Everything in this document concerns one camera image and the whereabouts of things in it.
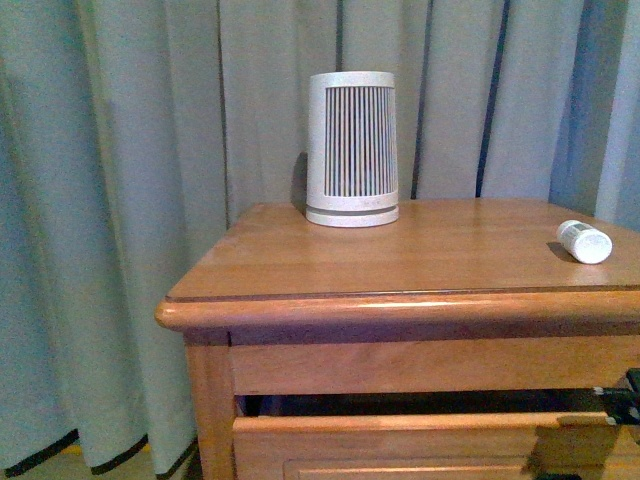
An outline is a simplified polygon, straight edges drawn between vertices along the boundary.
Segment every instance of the nightstand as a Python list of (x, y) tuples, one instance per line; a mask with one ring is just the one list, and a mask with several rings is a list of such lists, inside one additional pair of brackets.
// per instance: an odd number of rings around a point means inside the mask
[[(560, 247), (570, 218), (610, 235), (608, 260)], [(156, 316), (184, 334), (207, 479), (640, 478), (631, 428), (599, 412), (246, 408), (613, 386), (640, 367), (629, 230), (535, 200), (404, 202), (397, 222), (361, 229), (256, 205)]]

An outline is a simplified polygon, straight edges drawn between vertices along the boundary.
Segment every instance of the table leg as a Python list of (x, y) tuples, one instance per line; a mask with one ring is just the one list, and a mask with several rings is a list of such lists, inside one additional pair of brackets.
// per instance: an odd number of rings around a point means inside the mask
[(205, 480), (233, 480), (235, 401), (229, 346), (187, 339), (191, 392), (198, 424), (198, 445)]

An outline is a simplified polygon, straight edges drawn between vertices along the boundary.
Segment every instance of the drawer front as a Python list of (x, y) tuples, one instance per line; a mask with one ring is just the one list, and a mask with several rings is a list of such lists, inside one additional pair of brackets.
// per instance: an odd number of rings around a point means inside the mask
[[(640, 466), (606, 465), (552, 469), (581, 480), (637, 480)], [(291, 461), (285, 480), (537, 480), (550, 479), (520, 458), (440, 458), (431, 460)]]
[(236, 395), (454, 392), (612, 386), (640, 364), (640, 337), (239, 346)]
[(601, 414), (238, 418), (234, 450), (239, 480), (640, 478)]

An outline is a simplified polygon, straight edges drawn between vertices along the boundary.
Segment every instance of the pill bottle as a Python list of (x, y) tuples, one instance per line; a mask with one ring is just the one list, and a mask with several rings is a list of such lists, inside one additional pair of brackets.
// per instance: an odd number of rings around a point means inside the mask
[(613, 243), (609, 236), (578, 220), (563, 222), (557, 231), (558, 242), (581, 263), (600, 263), (611, 255)]

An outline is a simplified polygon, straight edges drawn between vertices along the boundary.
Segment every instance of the air purifier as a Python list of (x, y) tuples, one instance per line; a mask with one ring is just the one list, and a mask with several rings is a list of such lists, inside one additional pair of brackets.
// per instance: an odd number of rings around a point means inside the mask
[(307, 219), (370, 227), (398, 218), (393, 74), (339, 72), (311, 77)]

